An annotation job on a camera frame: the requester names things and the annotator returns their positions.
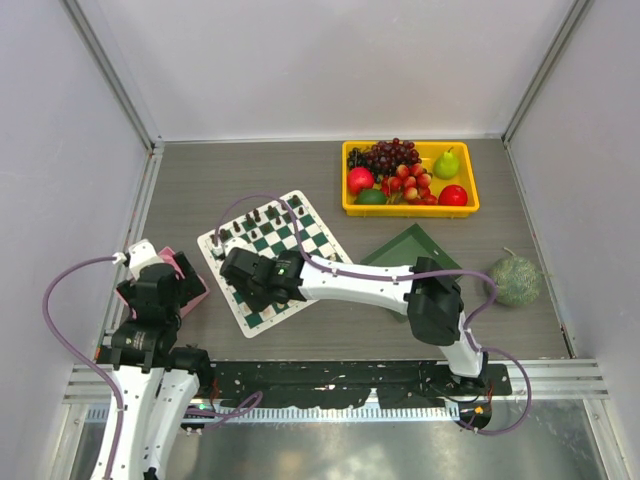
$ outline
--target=green melon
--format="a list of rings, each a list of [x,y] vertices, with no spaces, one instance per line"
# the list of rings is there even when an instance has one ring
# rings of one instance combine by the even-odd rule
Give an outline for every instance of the green melon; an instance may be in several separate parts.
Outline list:
[[[543,275],[532,261],[505,250],[511,256],[498,260],[487,272],[498,287],[496,301],[509,307],[529,305],[542,291]],[[485,290],[489,293],[488,284]]]

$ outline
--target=green and white chessboard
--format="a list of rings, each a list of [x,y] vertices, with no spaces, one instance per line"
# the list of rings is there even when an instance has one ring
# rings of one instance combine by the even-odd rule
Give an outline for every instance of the green and white chessboard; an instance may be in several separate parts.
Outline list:
[[[351,263],[347,253],[301,191],[294,190],[280,198],[286,200],[295,212],[302,246],[308,254],[319,255],[338,262]],[[246,214],[251,217],[251,223],[247,221],[246,215],[241,215],[222,225],[220,232],[226,231],[226,239],[223,241],[240,237],[251,243],[258,254],[268,258],[276,258],[283,250],[298,250],[290,215],[280,203],[274,200],[265,203],[256,210],[258,211],[258,220],[255,220],[255,210],[251,210]],[[233,227],[234,222],[238,224],[238,232]],[[220,267],[222,267],[223,260],[216,259],[213,254],[213,233],[214,230],[198,237],[198,246],[207,260],[207,264],[213,272],[213,276],[218,282],[222,294],[227,299],[229,307],[245,337],[255,337],[314,303],[312,301],[298,302],[295,300],[291,300],[287,304],[272,303],[262,312],[253,313],[235,288],[228,285],[220,276]]]

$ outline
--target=yellow tray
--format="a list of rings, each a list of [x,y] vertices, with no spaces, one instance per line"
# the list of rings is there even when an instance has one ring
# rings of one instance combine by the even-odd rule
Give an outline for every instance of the yellow tray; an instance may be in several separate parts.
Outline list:
[[[347,189],[347,157],[351,149],[358,147],[365,149],[375,145],[372,141],[352,141],[342,144],[342,207],[347,211],[347,215],[358,217],[468,217],[477,212],[480,208],[478,190],[473,178],[471,168],[471,156],[467,145],[462,142],[414,142],[415,148],[420,153],[422,165],[430,173],[433,173],[433,164],[442,153],[450,148],[460,159],[460,171],[450,180],[442,180],[433,177],[433,182],[429,187],[431,193],[436,197],[447,185],[460,185],[467,191],[469,200],[464,207],[452,207],[447,205],[356,205],[356,196]]]

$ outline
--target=red grapes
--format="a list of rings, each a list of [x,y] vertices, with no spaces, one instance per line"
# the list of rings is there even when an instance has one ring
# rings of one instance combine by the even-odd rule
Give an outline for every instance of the red grapes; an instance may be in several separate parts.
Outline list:
[[[382,177],[393,175],[398,165],[411,166],[420,163],[420,154],[415,149],[415,143],[399,138],[391,142],[378,142],[364,150],[354,148],[349,152],[347,166],[349,170],[355,167],[367,168],[376,179],[376,183],[382,181]]]

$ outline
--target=white wall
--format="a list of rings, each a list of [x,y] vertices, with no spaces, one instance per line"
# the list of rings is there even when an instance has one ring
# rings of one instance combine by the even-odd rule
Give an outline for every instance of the white wall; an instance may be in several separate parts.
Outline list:
[[[144,151],[59,2],[2,1],[0,66],[0,476],[44,479],[73,361],[44,325],[42,294],[120,246]],[[86,353],[113,275],[92,267],[52,299]]]
[[[99,4],[165,140],[220,140],[501,134],[571,1]]]
[[[594,2],[513,142],[564,316],[640,451],[640,3]]]

